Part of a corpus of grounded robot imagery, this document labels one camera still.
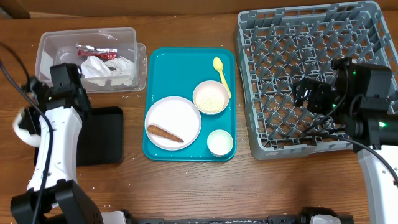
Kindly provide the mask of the small white bowl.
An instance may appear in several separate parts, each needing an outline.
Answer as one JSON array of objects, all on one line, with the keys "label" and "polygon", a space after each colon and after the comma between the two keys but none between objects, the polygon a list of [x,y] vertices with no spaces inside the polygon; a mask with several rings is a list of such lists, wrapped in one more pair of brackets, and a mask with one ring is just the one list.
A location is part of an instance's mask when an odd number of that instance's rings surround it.
[{"label": "small white bowl", "polygon": [[35,131],[29,132],[30,126],[27,124],[28,117],[25,114],[25,109],[20,109],[16,118],[12,123],[12,128],[16,134],[16,136],[23,141],[24,143],[32,146],[39,147],[40,146],[40,135]]}]

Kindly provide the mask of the red snack wrapper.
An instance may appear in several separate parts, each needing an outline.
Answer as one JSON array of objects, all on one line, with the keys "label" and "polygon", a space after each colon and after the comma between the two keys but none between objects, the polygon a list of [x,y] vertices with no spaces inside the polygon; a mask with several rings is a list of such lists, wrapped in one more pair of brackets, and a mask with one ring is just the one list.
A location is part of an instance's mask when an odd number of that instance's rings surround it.
[{"label": "red snack wrapper", "polygon": [[80,45],[80,44],[77,44],[76,48],[78,49],[78,55],[87,56],[87,57],[95,56],[106,60],[115,59],[118,52],[118,50],[114,48],[99,48],[90,45]]}]

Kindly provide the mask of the white napkin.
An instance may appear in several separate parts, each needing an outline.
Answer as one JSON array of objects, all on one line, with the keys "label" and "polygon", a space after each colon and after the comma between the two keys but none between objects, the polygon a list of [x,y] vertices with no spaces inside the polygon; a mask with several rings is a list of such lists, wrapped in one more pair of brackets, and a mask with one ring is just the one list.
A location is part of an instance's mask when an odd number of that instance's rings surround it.
[{"label": "white napkin", "polygon": [[122,56],[105,62],[89,56],[82,63],[81,70],[85,79],[99,86],[105,86],[107,82],[111,86],[129,86],[136,79],[134,62]]}]

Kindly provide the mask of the white cup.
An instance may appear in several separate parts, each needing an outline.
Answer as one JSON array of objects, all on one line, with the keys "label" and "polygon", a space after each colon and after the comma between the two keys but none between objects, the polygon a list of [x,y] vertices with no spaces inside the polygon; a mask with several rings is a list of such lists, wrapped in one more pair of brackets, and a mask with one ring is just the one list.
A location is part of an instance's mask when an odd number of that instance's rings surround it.
[{"label": "white cup", "polygon": [[214,130],[207,138],[207,146],[214,156],[222,157],[232,150],[233,138],[230,133],[225,130]]}]

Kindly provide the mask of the white bowl with rice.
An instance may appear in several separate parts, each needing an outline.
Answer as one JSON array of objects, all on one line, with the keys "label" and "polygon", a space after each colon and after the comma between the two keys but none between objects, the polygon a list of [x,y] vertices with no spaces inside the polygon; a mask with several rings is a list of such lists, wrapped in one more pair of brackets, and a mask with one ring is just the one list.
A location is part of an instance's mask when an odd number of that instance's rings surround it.
[{"label": "white bowl with rice", "polygon": [[222,83],[207,80],[195,87],[193,103],[203,114],[216,115],[228,106],[229,94]]}]

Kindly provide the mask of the carrot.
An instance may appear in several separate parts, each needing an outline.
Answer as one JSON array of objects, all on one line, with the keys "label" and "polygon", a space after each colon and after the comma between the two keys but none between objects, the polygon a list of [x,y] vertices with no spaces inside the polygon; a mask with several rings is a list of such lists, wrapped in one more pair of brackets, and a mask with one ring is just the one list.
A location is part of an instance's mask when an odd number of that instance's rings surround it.
[{"label": "carrot", "polygon": [[148,132],[150,132],[151,134],[154,134],[156,136],[166,138],[171,141],[184,143],[183,139],[179,138],[178,136],[176,136],[176,135],[174,135],[156,125],[153,125],[153,124],[148,125],[147,130],[148,130]]}]

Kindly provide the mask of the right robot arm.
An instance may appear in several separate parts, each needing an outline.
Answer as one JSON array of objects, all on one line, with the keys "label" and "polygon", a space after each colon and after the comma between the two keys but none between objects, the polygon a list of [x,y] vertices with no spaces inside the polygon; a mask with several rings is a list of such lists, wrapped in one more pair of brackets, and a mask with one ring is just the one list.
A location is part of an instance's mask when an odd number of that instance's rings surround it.
[{"label": "right robot arm", "polygon": [[353,145],[362,168],[371,223],[397,223],[397,115],[390,111],[392,70],[358,64],[351,57],[331,61],[333,81],[302,78],[292,85],[295,106],[333,119],[339,128],[319,131],[309,126],[306,136],[340,139]]}]

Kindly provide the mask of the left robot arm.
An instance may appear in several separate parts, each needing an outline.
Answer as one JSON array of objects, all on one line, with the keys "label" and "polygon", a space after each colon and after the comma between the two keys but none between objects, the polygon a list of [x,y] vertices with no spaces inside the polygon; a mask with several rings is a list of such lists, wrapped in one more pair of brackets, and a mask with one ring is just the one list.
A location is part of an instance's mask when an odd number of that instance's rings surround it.
[{"label": "left robot arm", "polygon": [[18,223],[102,223],[99,208],[78,186],[76,153],[85,116],[91,109],[73,63],[50,67],[52,86],[31,79],[37,101],[40,144],[34,174],[24,194],[11,199]]}]

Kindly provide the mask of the grey dishwasher rack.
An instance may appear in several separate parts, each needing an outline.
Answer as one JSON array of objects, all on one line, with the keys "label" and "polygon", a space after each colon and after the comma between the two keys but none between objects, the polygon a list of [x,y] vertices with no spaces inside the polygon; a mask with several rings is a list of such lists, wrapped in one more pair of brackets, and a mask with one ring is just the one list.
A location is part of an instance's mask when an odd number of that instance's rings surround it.
[{"label": "grey dishwasher rack", "polygon": [[330,62],[341,57],[397,70],[396,48],[374,1],[243,11],[234,38],[251,154],[259,160],[351,149],[303,135],[321,117],[294,106],[293,83],[329,82]]}]

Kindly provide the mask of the black waste tray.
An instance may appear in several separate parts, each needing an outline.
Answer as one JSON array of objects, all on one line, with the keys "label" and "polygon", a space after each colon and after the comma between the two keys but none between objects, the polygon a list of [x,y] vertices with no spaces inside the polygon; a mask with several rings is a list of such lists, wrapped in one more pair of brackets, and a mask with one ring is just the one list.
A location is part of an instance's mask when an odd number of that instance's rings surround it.
[{"label": "black waste tray", "polygon": [[83,122],[77,145],[77,166],[119,164],[124,158],[123,111],[93,108]]}]

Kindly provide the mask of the clear plastic bin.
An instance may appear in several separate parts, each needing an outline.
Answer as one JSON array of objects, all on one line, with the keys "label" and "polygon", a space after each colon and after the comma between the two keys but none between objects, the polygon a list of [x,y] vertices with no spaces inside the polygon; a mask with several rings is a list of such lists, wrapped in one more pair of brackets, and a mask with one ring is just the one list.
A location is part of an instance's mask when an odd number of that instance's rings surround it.
[{"label": "clear plastic bin", "polygon": [[108,68],[116,75],[83,74],[81,82],[88,93],[111,93],[141,91],[146,86],[147,55],[146,47],[136,40],[132,27],[80,29],[46,32],[41,36],[35,76],[52,86],[50,67],[62,63],[82,66],[88,57],[78,53],[80,47],[90,50],[114,49],[116,61]]}]

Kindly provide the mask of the yellow plastic spoon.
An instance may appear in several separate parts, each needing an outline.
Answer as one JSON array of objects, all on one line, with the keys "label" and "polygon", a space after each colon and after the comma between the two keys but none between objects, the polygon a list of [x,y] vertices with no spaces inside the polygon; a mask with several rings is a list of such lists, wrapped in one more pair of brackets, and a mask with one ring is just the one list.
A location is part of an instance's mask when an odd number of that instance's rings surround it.
[{"label": "yellow plastic spoon", "polygon": [[215,57],[213,59],[213,68],[219,73],[220,79],[221,79],[221,83],[226,88],[229,98],[231,98],[232,97],[231,91],[230,91],[229,86],[227,84],[227,81],[225,79],[225,76],[224,76],[224,73],[223,73],[223,63],[222,63],[220,58]]}]

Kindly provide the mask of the large white plate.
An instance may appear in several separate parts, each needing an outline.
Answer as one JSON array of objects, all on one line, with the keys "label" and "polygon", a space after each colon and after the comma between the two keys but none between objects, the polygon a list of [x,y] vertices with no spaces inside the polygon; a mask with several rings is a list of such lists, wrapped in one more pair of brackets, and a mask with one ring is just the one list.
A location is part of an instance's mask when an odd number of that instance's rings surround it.
[{"label": "large white plate", "polygon": [[[148,132],[148,125],[156,125],[183,139],[184,143],[171,141]],[[155,102],[146,113],[144,130],[150,141],[167,151],[177,151],[191,145],[201,131],[201,114],[188,99],[168,96]]]}]

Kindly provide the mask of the teal serving tray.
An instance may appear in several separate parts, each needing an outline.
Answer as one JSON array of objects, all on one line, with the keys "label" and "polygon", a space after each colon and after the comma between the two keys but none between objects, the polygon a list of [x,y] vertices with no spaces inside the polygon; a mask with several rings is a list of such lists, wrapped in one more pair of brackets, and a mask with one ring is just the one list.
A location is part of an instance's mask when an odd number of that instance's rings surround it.
[{"label": "teal serving tray", "polygon": [[[236,71],[232,52],[224,48],[203,47],[162,47],[155,50],[149,63],[145,117],[149,108],[168,96],[180,96],[193,103],[193,91],[201,82],[220,82],[219,73],[213,68],[213,59],[218,57],[223,63],[223,73],[232,97],[224,111],[216,115],[201,114],[201,131],[188,147],[167,151],[157,147],[144,131],[142,150],[155,161],[201,161],[224,162],[236,153]],[[207,138],[214,130],[222,129],[233,138],[233,148],[225,156],[214,156],[207,146]]]}]

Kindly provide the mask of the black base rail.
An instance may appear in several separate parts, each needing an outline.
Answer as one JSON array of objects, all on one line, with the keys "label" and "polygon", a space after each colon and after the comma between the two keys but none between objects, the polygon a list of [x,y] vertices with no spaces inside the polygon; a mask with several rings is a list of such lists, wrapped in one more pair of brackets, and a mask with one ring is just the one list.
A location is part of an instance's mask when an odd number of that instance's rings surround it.
[{"label": "black base rail", "polygon": [[103,212],[103,223],[130,224],[354,224],[353,216],[338,215],[323,207],[304,207],[297,215],[269,215],[266,218],[210,218],[165,220],[163,218],[134,218],[127,210]]}]

